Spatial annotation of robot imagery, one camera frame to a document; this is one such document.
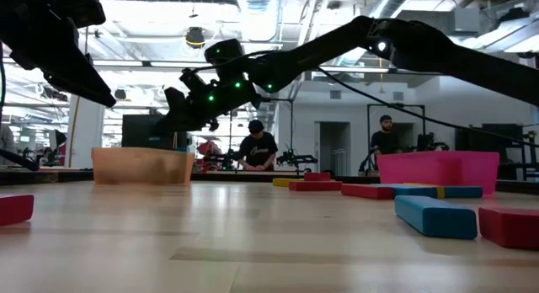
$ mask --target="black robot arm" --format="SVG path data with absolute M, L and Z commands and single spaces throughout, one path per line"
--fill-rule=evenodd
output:
M 381 42 L 384 50 L 378 49 Z M 302 72 L 315 70 L 357 47 L 398 68 L 438 72 L 539 105 L 539 93 L 529 90 L 539 82 L 536 69 L 455 45 L 427 24 L 360 16 L 291 51 L 270 52 L 254 59 L 243 55 L 237 40 L 208 48 L 206 60 L 216 68 L 220 81 L 206 84 L 196 74 L 197 69 L 185 69 L 180 79 L 189 88 L 189 96 L 167 90 L 176 95 L 168 96 L 174 100 L 168 101 L 169 113 L 159 127 L 164 131 L 191 131 L 210 123 L 215 129 L 217 116 L 249 101 L 258 107 L 253 83 L 267 93 L 276 93 Z

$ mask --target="wooden block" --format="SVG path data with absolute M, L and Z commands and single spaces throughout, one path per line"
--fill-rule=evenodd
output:
M 483 188 L 479 186 L 437 186 L 433 184 L 406 184 L 416 187 L 436 188 L 439 199 L 444 198 L 481 198 L 483 197 Z
M 288 189 L 291 191 L 340 191 L 342 184 L 338 181 L 290 182 Z
M 504 248 L 539 249 L 539 210 L 479 208 L 481 235 Z
M 21 195 L 0 198 L 0 226 L 8 226 L 32 218 L 34 196 Z
M 394 197 L 393 188 L 378 187 L 370 184 L 343 184 L 341 193 L 374 200 L 392 200 Z
M 410 195 L 410 196 L 428 196 L 438 198 L 438 190 L 436 187 L 418 187 L 407 184 L 373 184 L 378 187 L 393 188 L 395 196 Z
M 288 188 L 291 182 L 302 182 L 303 179 L 293 179 L 293 178 L 273 178 L 273 185 L 275 187 L 284 187 Z
M 475 212 L 426 196 L 395 196 L 395 213 L 427 237 L 475 239 Z
M 303 174 L 303 178 L 305 181 L 329 181 L 331 180 L 331 174 L 307 172 Z

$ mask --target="red object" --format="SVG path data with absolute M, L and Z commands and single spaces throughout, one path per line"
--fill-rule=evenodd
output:
M 58 147 L 58 162 L 61 166 L 66 165 L 66 143 Z
M 431 151 L 382 155 L 378 158 L 382 184 L 422 183 L 440 186 L 480 186 L 483 195 L 496 188 L 496 152 Z
M 303 174 L 303 179 L 305 181 L 330 181 L 331 180 L 331 174 L 330 173 L 307 172 L 307 173 Z
M 0 226 L 13 225 L 32 218 L 34 196 L 9 196 L 0 198 Z
M 539 210 L 479 208 L 479 231 L 504 248 L 539 249 Z
M 348 196 L 365 197 L 374 200 L 392 200 L 393 188 L 378 187 L 369 184 L 343 184 L 341 193 Z
M 317 181 L 317 182 L 290 182 L 288 189 L 292 191 L 339 191 L 343 185 L 337 181 Z
M 210 154 L 221 154 L 221 149 L 213 141 L 207 141 L 203 144 L 196 147 L 196 151 L 208 157 Z M 201 159 L 201 173 L 207 173 L 210 170 L 217 170 L 219 168 L 218 164 L 215 162 L 205 162 L 204 159 Z

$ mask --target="wooden tabletop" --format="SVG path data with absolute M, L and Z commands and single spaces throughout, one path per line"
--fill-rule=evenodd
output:
M 422 237 L 393 202 L 271 184 L 0 188 L 35 195 L 0 228 L 6 293 L 539 292 L 539 252 Z M 539 209 L 539 198 L 449 200 Z

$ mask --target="person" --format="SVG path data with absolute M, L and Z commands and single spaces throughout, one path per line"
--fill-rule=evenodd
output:
M 372 135 L 371 149 L 376 149 L 374 154 L 379 157 L 384 154 L 399 153 L 398 136 L 392 131 L 393 120 L 389 115 L 380 118 L 381 129 Z
M 274 137 L 264 131 L 260 120 L 249 122 L 250 135 L 245 137 L 239 147 L 238 162 L 247 171 L 273 171 L 277 145 Z
M 0 125 L 0 149 L 11 153 L 16 153 L 17 151 L 15 149 L 15 139 L 13 138 L 13 132 L 8 125 L 4 124 Z M 9 165 L 14 165 L 14 163 L 4 157 L 0 157 L 0 166 Z

